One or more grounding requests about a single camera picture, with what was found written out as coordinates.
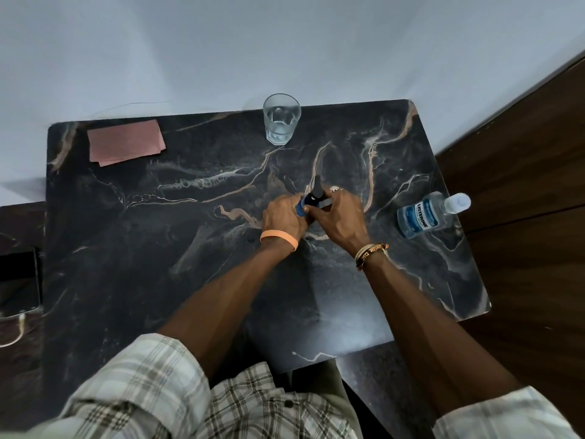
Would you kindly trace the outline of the person's right hand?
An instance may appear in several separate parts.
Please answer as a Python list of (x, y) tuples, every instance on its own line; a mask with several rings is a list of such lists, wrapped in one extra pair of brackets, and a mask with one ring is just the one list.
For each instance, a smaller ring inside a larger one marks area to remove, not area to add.
[[(330, 186), (328, 189), (342, 189)], [(355, 257), (364, 246), (372, 244), (366, 226), (363, 206), (360, 198), (355, 195), (353, 205), (339, 208), (319, 209), (306, 205), (303, 210), (312, 220), (317, 221), (332, 242)]]

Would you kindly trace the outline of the person's left hand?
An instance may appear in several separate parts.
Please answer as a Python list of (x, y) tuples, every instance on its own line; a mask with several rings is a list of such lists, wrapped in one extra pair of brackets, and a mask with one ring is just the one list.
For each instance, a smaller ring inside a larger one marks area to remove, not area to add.
[(310, 217), (298, 217), (295, 208), (280, 206), (279, 196), (272, 200), (263, 212), (261, 229), (262, 232), (270, 229), (286, 231), (294, 236), (299, 243), (311, 223)]

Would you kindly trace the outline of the blue and black electric trimmer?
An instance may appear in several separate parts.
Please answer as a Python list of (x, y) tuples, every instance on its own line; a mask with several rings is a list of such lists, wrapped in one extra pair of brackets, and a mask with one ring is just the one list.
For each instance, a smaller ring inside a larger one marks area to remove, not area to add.
[(298, 217), (306, 217), (307, 214), (303, 210), (306, 205), (314, 206), (319, 209), (324, 209), (327, 206), (331, 206), (332, 199), (330, 199), (321, 184), (321, 176), (316, 175), (314, 179), (314, 185), (309, 193), (303, 196), (303, 198), (296, 205), (296, 215)]

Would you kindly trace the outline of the person's left forearm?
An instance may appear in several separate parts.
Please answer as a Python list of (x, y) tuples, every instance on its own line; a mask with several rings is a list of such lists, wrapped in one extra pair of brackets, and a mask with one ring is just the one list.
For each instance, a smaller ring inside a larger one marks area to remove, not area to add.
[(180, 341), (213, 378), (267, 276), (293, 251), (280, 237), (264, 238), (244, 262), (196, 291), (157, 333)]

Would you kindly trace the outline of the person's right forearm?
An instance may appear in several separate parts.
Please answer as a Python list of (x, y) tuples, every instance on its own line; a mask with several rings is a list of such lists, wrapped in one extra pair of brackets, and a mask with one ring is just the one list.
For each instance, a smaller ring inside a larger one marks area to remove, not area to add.
[(363, 266), (414, 379), (439, 415), (499, 398), (520, 381), (435, 307), (382, 252)]

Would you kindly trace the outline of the orange rubber wristband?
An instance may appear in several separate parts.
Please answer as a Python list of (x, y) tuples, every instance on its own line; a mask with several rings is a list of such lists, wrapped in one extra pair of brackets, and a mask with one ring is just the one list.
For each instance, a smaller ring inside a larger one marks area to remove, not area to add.
[(287, 233), (286, 231), (275, 229), (264, 230), (260, 235), (260, 241), (263, 243), (264, 239), (270, 237), (277, 237), (287, 241), (292, 246), (293, 251), (296, 251), (298, 249), (298, 240), (294, 236)]

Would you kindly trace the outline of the clear drinking glass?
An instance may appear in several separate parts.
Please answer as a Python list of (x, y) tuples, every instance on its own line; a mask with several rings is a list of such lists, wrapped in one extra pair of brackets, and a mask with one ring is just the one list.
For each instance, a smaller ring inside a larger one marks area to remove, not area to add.
[(266, 139), (274, 146), (286, 145), (301, 117), (301, 105), (287, 94), (270, 95), (263, 103)]

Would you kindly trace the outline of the blue mouthwash bottle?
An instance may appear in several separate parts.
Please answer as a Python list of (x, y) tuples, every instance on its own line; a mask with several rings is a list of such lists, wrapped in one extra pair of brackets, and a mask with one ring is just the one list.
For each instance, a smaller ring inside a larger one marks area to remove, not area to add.
[(402, 235), (412, 239), (425, 232), (451, 227), (455, 215), (469, 209), (471, 204), (471, 198), (463, 192), (451, 196), (431, 192), (420, 201), (399, 208), (397, 223)]

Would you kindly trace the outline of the pink folded cloth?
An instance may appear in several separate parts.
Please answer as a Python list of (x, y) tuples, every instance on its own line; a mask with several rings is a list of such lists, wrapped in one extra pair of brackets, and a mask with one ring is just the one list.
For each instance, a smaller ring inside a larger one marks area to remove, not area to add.
[(97, 162), (101, 167), (160, 154), (166, 149), (156, 119), (92, 129), (87, 135), (90, 162)]

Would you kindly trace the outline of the plaid shirt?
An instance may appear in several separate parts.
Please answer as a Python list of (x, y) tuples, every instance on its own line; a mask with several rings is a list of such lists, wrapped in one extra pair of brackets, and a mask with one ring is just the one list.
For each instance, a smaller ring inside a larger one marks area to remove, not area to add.
[[(439, 418), (435, 439), (581, 439), (532, 387)], [(266, 362), (209, 387), (180, 341), (139, 336), (68, 399), (60, 414), (0, 439), (357, 439), (332, 397), (286, 393)]]

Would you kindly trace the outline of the black smartphone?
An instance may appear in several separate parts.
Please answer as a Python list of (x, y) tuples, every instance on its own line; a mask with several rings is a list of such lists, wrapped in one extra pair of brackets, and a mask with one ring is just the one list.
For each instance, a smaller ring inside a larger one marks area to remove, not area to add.
[(0, 319), (36, 311), (42, 299), (39, 250), (29, 247), (0, 255)]

